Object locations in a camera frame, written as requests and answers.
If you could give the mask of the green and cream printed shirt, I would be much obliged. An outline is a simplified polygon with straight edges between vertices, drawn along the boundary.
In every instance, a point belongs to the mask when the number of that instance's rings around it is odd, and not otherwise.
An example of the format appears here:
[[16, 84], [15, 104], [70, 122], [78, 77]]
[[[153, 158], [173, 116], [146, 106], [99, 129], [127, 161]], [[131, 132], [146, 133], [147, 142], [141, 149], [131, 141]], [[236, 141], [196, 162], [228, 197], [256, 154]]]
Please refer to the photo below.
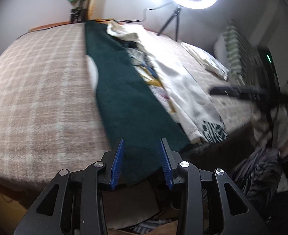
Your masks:
[[176, 152], [227, 139], [224, 122], [172, 52], [176, 42], [141, 25], [85, 23], [90, 77], [111, 145], [125, 142], [122, 176], [138, 183], [160, 168], [162, 138]]

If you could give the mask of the striped grey clothing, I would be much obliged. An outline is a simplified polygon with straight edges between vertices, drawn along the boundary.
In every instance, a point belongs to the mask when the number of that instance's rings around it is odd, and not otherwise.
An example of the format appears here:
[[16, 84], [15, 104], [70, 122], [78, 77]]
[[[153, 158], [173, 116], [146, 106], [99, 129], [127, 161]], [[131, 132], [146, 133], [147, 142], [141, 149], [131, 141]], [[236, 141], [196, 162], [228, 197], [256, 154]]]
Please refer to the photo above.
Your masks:
[[256, 149], [230, 174], [242, 193], [254, 203], [268, 204], [277, 191], [282, 168], [278, 149]]

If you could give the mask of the checkered beige bed blanket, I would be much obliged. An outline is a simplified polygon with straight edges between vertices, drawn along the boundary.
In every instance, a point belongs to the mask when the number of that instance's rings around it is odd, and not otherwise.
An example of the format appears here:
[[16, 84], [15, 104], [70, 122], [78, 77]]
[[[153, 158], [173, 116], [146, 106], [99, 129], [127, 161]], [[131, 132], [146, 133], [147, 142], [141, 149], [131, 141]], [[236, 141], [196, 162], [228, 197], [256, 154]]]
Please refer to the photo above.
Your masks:
[[91, 87], [84, 25], [18, 38], [0, 56], [0, 185], [42, 190], [110, 150]]

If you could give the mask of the folded cream cloth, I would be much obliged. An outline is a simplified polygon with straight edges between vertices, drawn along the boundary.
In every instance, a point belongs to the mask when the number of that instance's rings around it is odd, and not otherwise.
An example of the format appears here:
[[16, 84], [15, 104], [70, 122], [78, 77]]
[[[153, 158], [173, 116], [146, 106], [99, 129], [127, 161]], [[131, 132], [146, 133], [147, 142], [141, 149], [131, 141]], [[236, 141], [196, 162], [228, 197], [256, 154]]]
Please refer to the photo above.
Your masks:
[[214, 73], [224, 81], [228, 80], [229, 70], [211, 54], [185, 42], [180, 44], [205, 70]]

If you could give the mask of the small black tripod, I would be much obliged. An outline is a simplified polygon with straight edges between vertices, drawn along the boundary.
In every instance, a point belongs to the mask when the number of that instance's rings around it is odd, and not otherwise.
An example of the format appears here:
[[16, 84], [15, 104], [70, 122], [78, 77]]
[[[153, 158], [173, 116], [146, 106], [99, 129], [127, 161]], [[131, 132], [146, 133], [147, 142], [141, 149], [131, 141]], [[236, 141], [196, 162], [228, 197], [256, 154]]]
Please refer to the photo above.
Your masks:
[[178, 41], [181, 11], [182, 11], [182, 6], [178, 5], [176, 7], [176, 9], [172, 12], [171, 16], [167, 19], [167, 21], [161, 27], [161, 29], [157, 32], [157, 36], [160, 36], [165, 31], [165, 29], [172, 23], [172, 21], [175, 20], [175, 38], [174, 38], [174, 40], [176, 42]]

